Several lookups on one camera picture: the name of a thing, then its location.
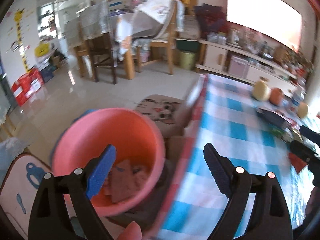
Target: green trash can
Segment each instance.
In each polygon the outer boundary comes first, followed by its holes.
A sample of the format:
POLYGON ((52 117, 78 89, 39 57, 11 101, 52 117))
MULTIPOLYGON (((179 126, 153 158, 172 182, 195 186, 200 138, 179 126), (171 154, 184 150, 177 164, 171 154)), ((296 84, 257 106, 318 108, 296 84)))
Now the green trash can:
POLYGON ((180 51, 180 67, 186 70, 193 70, 195 67, 196 54, 191 51, 180 51))

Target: blue and white tablecloth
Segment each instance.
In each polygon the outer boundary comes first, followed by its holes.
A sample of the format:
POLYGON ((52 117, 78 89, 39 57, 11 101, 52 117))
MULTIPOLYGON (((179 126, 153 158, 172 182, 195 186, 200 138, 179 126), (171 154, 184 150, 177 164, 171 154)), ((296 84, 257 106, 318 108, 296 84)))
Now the blue and white tablecloth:
MULTIPOLYGON (((234 166, 242 166, 253 174, 275 173, 288 204, 293 228, 302 223, 305 205, 313 189, 312 174, 307 169, 296 174, 288 159, 286 143, 273 136, 268 124, 256 114, 256 106, 275 107, 253 99, 251 90, 249 85, 209 75, 197 139, 158 239, 206 240, 222 215, 228 199, 219 192, 204 160, 203 148, 209 142, 234 166)), ((235 236, 241 236, 245 231, 254 195, 249 196, 235 236)))

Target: silver screw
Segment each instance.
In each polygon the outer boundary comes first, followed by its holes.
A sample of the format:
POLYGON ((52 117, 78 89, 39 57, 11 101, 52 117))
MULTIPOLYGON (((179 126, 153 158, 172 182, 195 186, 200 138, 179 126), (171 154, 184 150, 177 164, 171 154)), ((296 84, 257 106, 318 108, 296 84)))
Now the silver screw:
POLYGON ((82 169, 81 168, 77 168, 77 169, 75 169, 75 171, 74 171, 74 173, 76 174, 76 175, 80 175, 81 173, 82 173, 82 169))
POLYGON ((46 174, 44 175, 44 178, 45 178, 45 179, 50 179, 50 178, 51 178, 51 173, 50 173, 50 172, 46 173, 46 174))
POLYGON ((236 167, 236 172, 238 172, 238 173, 244 173, 244 168, 242 168, 242 167, 236 167))
POLYGON ((274 179, 276 175, 273 172, 268 172, 268 177, 274 179))

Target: tv stand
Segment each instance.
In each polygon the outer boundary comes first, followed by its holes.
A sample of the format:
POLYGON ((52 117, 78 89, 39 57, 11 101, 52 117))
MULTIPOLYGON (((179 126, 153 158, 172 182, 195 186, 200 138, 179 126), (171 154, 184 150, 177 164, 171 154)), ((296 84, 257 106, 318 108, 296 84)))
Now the tv stand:
POLYGON ((289 97, 291 97, 291 93, 289 92, 289 90, 293 91, 296 88, 296 86, 293 83, 280 78, 279 75, 284 77, 290 76, 294 79, 296 79, 296 76, 291 74, 289 71, 285 70, 273 61, 263 59, 262 57, 254 55, 250 52, 229 45, 220 45, 206 40, 200 40, 199 42, 201 47, 198 64, 196 64, 196 68, 198 69, 204 69, 218 74, 223 74, 225 76, 229 76, 240 81, 247 82, 249 84, 254 84, 262 76, 269 80, 268 85, 271 88, 280 88, 283 91, 283 93, 289 97), (260 63, 268 65, 274 70, 274 73, 269 72, 268 70, 264 70, 253 64, 249 64, 248 73, 245 77, 232 75, 228 73, 227 67, 225 66, 227 54, 229 51, 253 58, 260 63))

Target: bright white screen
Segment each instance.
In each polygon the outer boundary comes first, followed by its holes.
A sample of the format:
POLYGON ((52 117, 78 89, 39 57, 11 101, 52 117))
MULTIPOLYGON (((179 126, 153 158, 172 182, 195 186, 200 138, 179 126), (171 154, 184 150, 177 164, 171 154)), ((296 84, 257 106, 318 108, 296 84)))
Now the bright white screen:
POLYGON ((281 0, 228 0, 227 20, 299 49, 301 14, 281 0))

